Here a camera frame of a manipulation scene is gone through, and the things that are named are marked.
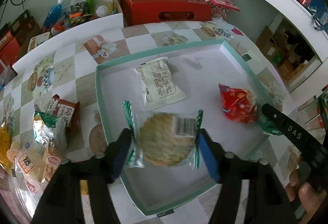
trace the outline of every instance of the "barcode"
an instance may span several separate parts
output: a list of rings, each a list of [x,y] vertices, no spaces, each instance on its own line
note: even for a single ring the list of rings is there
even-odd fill
[[[197,119],[177,118],[175,134],[179,136],[196,136]]]

